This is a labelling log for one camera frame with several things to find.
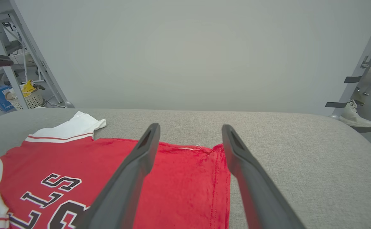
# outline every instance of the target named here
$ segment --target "wicker basket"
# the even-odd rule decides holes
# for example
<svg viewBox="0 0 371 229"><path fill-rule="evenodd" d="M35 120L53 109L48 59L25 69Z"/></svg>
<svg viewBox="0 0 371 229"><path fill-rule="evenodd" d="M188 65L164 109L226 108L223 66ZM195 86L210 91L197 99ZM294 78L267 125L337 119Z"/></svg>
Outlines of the wicker basket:
<svg viewBox="0 0 371 229"><path fill-rule="evenodd" d="M17 110L23 109L18 99L11 97L10 92L6 93L5 97L6 97L6 100L9 101L14 106L15 109ZM26 100L26 103L29 109L36 108L38 106L41 106L44 103L43 97L41 97L41 93L38 89L33 91L30 95L24 97L24 99Z"/></svg>

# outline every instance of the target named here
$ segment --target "red jersey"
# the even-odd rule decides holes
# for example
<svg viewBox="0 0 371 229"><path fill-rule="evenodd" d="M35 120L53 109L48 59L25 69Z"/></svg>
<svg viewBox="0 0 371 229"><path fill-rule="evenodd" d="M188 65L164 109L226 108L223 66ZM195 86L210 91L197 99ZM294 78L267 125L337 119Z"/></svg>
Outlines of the red jersey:
<svg viewBox="0 0 371 229"><path fill-rule="evenodd" d="M37 133L0 158L10 227L74 228L137 141ZM228 228L229 190L222 145L160 142L133 228Z"/></svg>

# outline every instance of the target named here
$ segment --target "cardboard box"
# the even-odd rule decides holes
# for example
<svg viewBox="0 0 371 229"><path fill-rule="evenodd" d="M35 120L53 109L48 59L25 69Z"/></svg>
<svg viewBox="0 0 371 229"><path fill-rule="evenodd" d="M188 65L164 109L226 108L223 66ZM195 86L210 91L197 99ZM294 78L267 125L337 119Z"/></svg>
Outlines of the cardboard box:
<svg viewBox="0 0 371 229"><path fill-rule="evenodd" d="M8 111L13 109L13 105L5 98L5 94L8 93L9 90L10 90L9 86L0 87L0 110L2 111Z"/></svg>

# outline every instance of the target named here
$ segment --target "gray fabric surface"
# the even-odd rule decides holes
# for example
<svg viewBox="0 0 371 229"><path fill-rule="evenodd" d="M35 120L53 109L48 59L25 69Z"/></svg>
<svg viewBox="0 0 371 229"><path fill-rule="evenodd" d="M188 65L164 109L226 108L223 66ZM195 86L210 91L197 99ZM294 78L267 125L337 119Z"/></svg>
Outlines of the gray fabric surface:
<svg viewBox="0 0 371 229"><path fill-rule="evenodd" d="M371 228L371 144L324 116L292 113L79 109L108 125L95 138L139 139L153 122L162 142L213 147L231 124L309 228ZM69 120L78 109L33 109L0 116L0 156L28 134ZM235 177L230 228L246 228Z"/></svg>

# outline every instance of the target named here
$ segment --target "white sneaker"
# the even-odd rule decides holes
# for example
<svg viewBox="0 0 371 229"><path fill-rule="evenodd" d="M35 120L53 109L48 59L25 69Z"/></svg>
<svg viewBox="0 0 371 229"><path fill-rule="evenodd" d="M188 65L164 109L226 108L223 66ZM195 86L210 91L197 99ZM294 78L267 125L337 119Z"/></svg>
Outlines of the white sneaker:
<svg viewBox="0 0 371 229"><path fill-rule="evenodd" d="M357 112L357 105L354 100L349 100L347 105L344 107L344 112L342 113L339 120L343 123L351 126L358 132L370 132L371 131L371 121L362 118Z"/></svg>

